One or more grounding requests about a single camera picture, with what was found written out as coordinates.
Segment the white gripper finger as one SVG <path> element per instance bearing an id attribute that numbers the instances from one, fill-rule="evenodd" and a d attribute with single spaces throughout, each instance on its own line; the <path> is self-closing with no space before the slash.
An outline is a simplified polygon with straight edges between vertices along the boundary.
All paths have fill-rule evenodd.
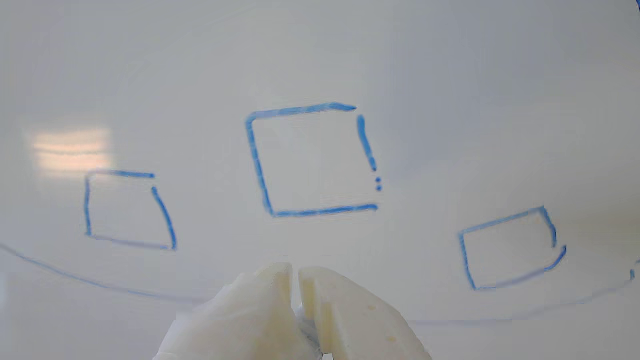
<path id="1" fill-rule="evenodd" d="M 288 262 L 239 275 L 210 301 L 178 313 L 155 359 L 320 359 L 292 308 L 292 278 Z"/>
<path id="2" fill-rule="evenodd" d="M 430 360 L 421 340 L 393 306 L 332 269 L 298 273 L 302 307 L 320 350 L 334 360 Z"/>

